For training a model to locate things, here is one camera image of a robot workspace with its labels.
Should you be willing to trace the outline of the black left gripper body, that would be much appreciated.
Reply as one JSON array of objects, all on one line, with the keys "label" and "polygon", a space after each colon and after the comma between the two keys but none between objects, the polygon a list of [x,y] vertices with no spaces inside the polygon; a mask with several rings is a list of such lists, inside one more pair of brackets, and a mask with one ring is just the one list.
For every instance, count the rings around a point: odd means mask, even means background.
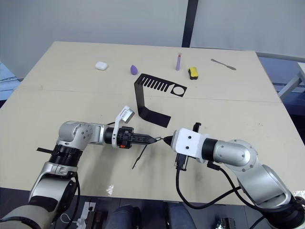
[{"label": "black left gripper body", "polygon": [[117,134],[117,146],[123,149],[129,149],[132,146],[131,137],[133,135],[133,127],[121,127]]}]

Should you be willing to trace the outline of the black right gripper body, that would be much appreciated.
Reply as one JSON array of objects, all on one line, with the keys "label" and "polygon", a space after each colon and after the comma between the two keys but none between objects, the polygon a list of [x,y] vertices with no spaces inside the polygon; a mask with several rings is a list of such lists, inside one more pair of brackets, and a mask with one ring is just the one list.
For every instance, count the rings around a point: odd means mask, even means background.
[{"label": "black right gripper body", "polygon": [[188,156],[177,153],[175,159],[175,168],[179,171],[186,171]]}]

